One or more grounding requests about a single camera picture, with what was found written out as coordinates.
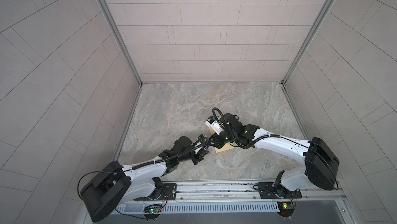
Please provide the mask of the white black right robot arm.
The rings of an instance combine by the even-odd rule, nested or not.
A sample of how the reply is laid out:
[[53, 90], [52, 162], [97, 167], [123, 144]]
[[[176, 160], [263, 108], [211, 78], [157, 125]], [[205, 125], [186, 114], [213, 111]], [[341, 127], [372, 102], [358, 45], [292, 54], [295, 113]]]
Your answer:
[[271, 186], [261, 186], [260, 190], [278, 198], [297, 199], [299, 190], [310, 185], [323, 190], [339, 189], [337, 173], [340, 161], [321, 138], [293, 139], [256, 125], [244, 125], [237, 115], [223, 114], [218, 108], [213, 108], [212, 113], [206, 121], [214, 131], [210, 138], [212, 146], [220, 149], [227, 143], [234, 143], [245, 150], [270, 150], [301, 164], [293, 170], [280, 171]]

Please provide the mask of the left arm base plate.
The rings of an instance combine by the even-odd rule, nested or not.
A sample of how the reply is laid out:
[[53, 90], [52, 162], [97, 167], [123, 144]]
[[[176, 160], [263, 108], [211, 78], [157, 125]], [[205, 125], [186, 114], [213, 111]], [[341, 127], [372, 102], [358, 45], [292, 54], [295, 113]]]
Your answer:
[[135, 198], [134, 201], [160, 201], [165, 200], [175, 200], [176, 199], [176, 183], [165, 183], [162, 188], [156, 187], [155, 191], [148, 197]]

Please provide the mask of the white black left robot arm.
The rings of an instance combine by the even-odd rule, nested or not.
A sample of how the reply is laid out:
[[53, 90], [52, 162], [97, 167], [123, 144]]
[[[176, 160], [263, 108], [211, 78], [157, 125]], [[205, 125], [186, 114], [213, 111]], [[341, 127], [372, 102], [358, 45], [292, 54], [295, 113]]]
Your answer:
[[195, 165], [208, 154], [210, 138], [200, 135], [196, 142], [186, 136], [175, 141], [170, 150], [164, 150], [155, 158], [136, 165], [109, 163], [101, 171], [95, 171], [84, 187], [78, 187], [92, 222], [109, 216], [119, 204], [138, 198], [156, 200], [163, 190], [161, 177], [173, 172], [184, 161]]

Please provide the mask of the tan kraft envelope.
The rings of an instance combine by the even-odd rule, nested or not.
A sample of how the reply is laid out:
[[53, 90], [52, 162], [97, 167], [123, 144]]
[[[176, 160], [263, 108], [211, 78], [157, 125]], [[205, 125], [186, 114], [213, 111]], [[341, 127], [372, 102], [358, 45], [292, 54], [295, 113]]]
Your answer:
[[[209, 128], [209, 132], [211, 135], [216, 134], [216, 132], [210, 127]], [[229, 150], [233, 150], [234, 147], [231, 146], [229, 143], [225, 144], [222, 148], [217, 148], [215, 147], [215, 152], [216, 153], [221, 153], [221, 152], [225, 152], [225, 151], [229, 151]]]

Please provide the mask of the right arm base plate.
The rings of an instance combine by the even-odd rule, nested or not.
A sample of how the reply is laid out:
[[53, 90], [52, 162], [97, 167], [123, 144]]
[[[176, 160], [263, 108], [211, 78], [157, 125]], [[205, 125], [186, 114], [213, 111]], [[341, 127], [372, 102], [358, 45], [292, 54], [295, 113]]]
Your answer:
[[253, 189], [259, 192], [261, 199], [301, 199], [302, 194], [299, 190], [293, 192], [283, 186], [274, 187], [273, 182], [258, 182]]

